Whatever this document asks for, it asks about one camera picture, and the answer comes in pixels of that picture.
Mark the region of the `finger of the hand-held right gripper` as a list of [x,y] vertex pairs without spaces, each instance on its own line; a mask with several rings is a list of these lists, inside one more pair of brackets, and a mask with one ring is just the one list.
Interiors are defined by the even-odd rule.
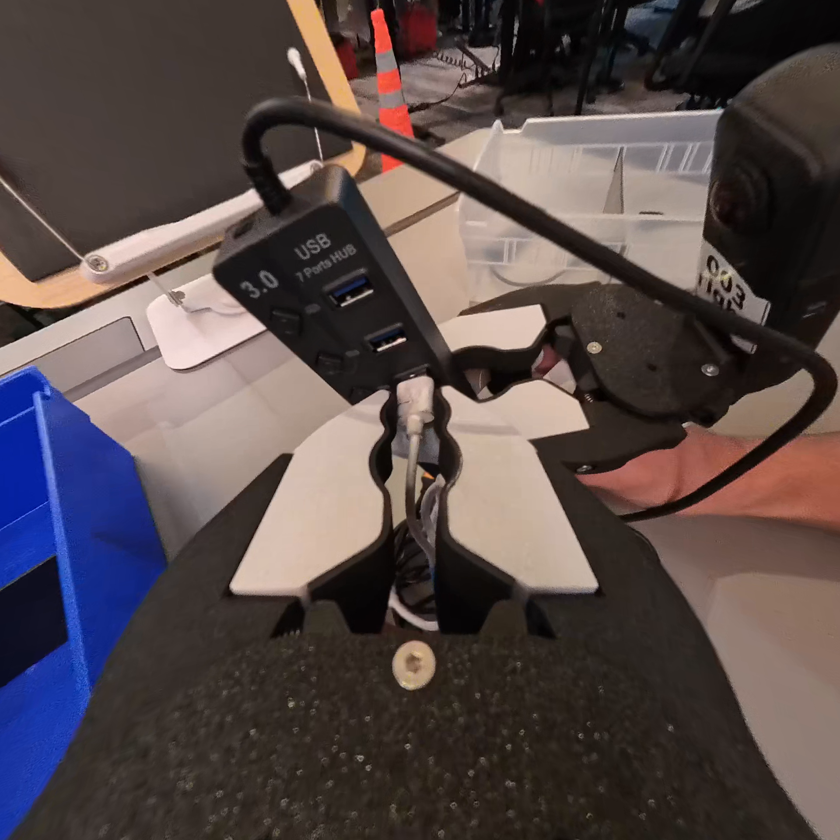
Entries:
[[479,434],[516,435],[528,441],[590,430],[576,399],[545,380],[511,385],[481,402],[466,400],[459,408],[459,426]]
[[533,361],[547,319],[540,305],[462,314],[453,319],[457,361]]

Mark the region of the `black blue-bin divider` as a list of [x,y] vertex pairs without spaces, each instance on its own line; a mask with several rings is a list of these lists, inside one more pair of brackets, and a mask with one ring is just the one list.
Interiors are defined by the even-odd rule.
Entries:
[[67,642],[56,556],[1,589],[1,686]]

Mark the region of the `clear plastic bin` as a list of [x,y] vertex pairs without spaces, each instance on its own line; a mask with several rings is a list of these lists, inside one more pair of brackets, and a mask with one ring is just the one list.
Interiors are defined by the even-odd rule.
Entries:
[[[649,112],[496,122],[475,172],[672,285],[695,285],[720,111]],[[602,212],[625,146],[624,215]],[[469,302],[550,284],[612,278],[463,196],[458,230]]]

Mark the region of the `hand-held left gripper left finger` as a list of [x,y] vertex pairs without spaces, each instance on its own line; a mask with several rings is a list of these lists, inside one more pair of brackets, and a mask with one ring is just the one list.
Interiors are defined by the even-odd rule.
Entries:
[[297,447],[229,584],[233,594],[308,597],[317,579],[372,546],[385,497],[370,456],[388,397],[365,398]]

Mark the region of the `black wood-rimmed board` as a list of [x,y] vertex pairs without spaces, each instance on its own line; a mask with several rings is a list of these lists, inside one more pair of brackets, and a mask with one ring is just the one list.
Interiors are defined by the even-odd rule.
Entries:
[[302,95],[358,112],[315,2],[1,3],[2,303],[106,291],[86,255],[249,188],[248,110]]

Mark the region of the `blue plastic bin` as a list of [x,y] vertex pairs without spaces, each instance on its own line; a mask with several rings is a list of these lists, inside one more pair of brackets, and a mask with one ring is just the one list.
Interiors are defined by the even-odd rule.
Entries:
[[34,366],[1,382],[1,589],[55,555],[68,639],[1,688],[1,837],[63,759],[166,566],[134,460]]

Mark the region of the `person's right forearm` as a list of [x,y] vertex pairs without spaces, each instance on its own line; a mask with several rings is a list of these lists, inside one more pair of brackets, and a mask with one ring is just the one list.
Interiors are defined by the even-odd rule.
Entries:
[[[697,490],[758,444],[690,427],[674,448],[641,455],[581,482],[631,508],[664,505]],[[798,437],[686,515],[759,518],[839,530],[839,434]]]

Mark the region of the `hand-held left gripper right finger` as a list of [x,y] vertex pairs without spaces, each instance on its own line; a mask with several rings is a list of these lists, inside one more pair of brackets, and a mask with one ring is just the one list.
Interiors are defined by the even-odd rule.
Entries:
[[592,595],[598,582],[536,448],[498,410],[455,388],[442,442],[455,445],[437,520],[437,557],[445,538],[469,559],[504,573],[526,595]]

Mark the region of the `orange traffic cone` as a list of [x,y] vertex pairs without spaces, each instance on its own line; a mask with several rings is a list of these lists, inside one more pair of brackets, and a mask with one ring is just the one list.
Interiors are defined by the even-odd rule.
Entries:
[[382,127],[414,139],[415,134],[403,96],[402,77],[396,62],[391,34],[384,11],[371,11],[376,86],[379,100],[378,118]]

